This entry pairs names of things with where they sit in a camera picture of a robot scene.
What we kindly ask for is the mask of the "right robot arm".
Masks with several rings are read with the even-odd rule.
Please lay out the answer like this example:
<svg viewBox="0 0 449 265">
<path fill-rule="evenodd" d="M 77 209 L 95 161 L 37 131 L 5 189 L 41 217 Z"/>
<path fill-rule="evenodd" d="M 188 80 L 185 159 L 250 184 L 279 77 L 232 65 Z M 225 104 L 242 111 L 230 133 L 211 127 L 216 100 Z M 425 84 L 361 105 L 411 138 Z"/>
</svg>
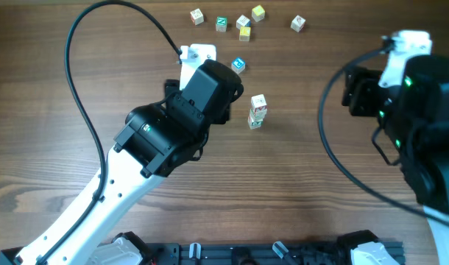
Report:
<svg viewBox="0 0 449 265">
<path fill-rule="evenodd" d="M 378 120 L 399 152 L 405 181 L 429 213 L 449 223 L 449 58 L 407 60 L 401 82 L 382 88 L 381 72 L 352 66 L 344 71 L 342 105 L 353 116 Z"/>
</svg>

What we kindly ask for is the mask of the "white block blue bottom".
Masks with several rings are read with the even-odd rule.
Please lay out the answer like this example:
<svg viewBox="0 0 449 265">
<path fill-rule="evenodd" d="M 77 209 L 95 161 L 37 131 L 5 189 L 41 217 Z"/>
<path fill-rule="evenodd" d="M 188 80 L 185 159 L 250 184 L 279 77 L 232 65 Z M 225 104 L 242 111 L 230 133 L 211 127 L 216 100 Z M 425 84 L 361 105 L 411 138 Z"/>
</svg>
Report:
<svg viewBox="0 0 449 265">
<path fill-rule="evenodd" d="M 251 109 L 249 118 L 253 121 L 260 121 L 265 118 L 266 114 L 267 114 L 267 110 L 257 111 L 257 110 Z"/>
</svg>

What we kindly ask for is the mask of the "white block red edge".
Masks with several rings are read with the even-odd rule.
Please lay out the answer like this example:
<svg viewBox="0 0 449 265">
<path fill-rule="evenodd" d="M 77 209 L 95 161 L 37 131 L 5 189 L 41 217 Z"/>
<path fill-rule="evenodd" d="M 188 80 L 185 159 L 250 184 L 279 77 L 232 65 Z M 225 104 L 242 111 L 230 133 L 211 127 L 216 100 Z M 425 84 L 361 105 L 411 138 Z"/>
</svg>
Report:
<svg viewBox="0 0 449 265">
<path fill-rule="evenodd" d="M 251 98 L 252 112 L 254 114 L 267 111 L 267 103 L 265 96 L 259 94 Z"/>
</svg>

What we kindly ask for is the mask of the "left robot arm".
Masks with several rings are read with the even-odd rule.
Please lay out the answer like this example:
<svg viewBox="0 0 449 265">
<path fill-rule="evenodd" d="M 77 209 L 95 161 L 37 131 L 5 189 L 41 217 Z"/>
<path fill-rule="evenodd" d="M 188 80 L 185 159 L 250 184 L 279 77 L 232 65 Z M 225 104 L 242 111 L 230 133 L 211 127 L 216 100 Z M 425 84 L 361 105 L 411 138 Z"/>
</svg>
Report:
<svg viewBox="0 0 449 265">
<path fill-rule="evenodd" d="M 0 264 L 85 264 L 139 199 L 201 158 L 210 126 L 229 120 L 243 92 L 239 75 L 210 59 L 188 82 L 166 80 L 164 99 L 128 114 L 105 167 L 55 223 L 29 245 L 1 250 Z"/>
</svg>

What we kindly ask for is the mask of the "white teal-edged block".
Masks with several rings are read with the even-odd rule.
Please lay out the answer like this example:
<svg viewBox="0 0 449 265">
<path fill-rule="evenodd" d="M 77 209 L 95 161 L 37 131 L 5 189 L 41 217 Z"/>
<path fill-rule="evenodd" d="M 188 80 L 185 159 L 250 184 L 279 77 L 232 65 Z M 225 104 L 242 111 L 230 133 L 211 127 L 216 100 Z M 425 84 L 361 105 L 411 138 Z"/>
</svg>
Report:
<svg viewBox="0 0 449 265">
<path fill-rule="evenodd" d="M 262 121 L 248 121 L 248 125 L 251 130 L 261 127 L 262 124 Z"/>
</svg>

